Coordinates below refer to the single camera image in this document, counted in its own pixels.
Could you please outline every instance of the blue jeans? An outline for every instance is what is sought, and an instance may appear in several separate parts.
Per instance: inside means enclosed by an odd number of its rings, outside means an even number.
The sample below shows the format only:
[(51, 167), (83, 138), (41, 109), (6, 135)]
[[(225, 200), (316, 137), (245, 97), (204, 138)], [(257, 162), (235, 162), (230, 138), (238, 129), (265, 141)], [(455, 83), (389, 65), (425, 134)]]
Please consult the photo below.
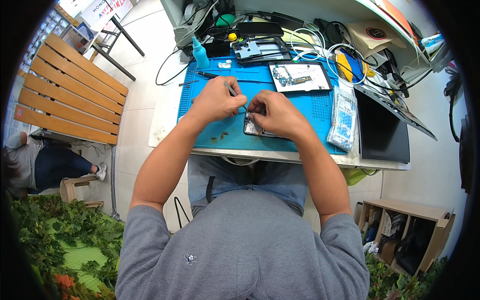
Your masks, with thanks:
[(36, 190), (60, 187), (60, 181), (65, 178), (78, 178), (92, 172), (92, 163), (67, 148), (44, 147), (35, 160)]
[(190, 155), (188, 159), (188, 197), (192, 213), (195, 206), (205, 206), (206, 188), (210, 176), (215, 176), (212, 198), (229, 191), (254, 190), (269, 192), (303, 215), (307, 197), (307, 179), (300, 164), (267, 162), (258, 174), (256, 184), (249, 167), (235, 166), (217, 156)]

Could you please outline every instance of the blue glue bottle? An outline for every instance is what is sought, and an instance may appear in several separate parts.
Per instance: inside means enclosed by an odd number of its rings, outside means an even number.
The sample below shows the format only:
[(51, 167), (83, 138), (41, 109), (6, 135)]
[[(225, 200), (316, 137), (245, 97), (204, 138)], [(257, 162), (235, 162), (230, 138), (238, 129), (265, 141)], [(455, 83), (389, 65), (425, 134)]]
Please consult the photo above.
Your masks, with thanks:
[(197, 61), (197, 69), (206, 69), (210, 67), (207, 51), (202, 44), (197, 41), (196, 37), (193, 37), (193, 57), (195, 57), (195, 60)]

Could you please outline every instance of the man's left hand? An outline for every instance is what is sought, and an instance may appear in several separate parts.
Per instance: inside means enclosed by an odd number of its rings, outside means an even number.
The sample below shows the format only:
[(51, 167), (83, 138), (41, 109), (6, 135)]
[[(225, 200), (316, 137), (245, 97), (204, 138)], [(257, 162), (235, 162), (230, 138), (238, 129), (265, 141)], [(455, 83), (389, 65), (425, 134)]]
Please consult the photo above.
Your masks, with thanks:
[[(230, 92), (223, 84), (224, 81), (237, 93), (236, 97), (230, 96)], [(237, 115), (238, 108), (245, 104), (247, 97), (241, 94), (237, 79), (233, 76), (218, 76), (207, 82), (186, 115), (205, 127), (211, 122)]]

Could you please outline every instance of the phone screen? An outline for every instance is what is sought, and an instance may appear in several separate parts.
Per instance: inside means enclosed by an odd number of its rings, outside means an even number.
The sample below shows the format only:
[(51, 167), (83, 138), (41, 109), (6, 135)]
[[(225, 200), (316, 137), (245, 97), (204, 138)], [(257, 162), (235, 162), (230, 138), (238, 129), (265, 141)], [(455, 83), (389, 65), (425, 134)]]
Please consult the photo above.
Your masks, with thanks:
[(283, 30), (278, 23), (243, 22), (237, 27), (241, 36), (283, 36)]

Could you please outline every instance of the gray sweatshirt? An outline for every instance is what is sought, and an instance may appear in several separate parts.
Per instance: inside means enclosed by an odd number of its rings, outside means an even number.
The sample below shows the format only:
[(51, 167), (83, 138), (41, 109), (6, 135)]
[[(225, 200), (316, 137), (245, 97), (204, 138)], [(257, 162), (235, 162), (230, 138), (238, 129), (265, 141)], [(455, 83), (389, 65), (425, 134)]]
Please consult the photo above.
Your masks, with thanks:
[(128, 214), (116, 295), (123, 299), (366, 299), (369, 272), (352, 217), (321, 234), (276, 196), (233, 191), (169, 236), (163, 215)]

